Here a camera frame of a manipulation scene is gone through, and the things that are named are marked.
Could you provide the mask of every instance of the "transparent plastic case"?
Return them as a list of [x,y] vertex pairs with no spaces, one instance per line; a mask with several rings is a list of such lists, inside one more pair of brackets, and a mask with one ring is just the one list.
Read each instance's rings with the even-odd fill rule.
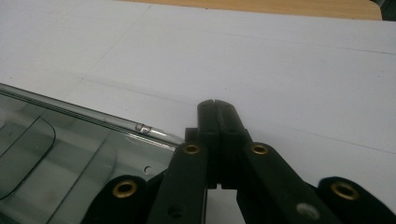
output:
[[0,223],[79,223],[111,179],[150,180],[182,139],[0,84]]

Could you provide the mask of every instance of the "white table surface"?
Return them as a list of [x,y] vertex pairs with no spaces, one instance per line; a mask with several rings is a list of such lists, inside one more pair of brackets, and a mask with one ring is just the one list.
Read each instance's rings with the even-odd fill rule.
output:
[[[395,22],[0,0],[0,82],[179,136],[227,101],[305,181],[349,178],[396,212]],[[208,200],[207,223],[243,222],[234,192]]]

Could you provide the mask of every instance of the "wooden surface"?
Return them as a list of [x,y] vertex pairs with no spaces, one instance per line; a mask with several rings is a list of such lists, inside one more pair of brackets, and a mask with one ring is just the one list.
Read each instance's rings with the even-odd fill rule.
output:
[[369,0],[124,0],[275,14],[381,21],[379,6]]

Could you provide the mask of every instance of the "brass grommet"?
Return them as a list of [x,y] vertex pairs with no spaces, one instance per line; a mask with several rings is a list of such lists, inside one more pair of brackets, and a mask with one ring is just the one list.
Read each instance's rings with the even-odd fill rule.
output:
[[260,155],[265,155],[270,151],[270,149],[268,147],[265,147],[262,145],[253,145],[253,146],[251,146],[251,150],[254,153],[260,154]]
[[113,189],[113,195],[117,198],[128,198],[137,191],[137,184],[133,180],[122,180]]
[[359,199],[359,193],[349,184],[344,182],[335,182],[331,185],[332,192],[341,198],[354,201]]
[[184,151],[185,153],[191,154],[191,155],[192,155],[192,154],[198,153],[200,150],[201,150],[201,149],[198,148],[198,146],[195,146],[195,145],[188,145],[188,146],[185,146],[185,147],[183,148],[183,151]]

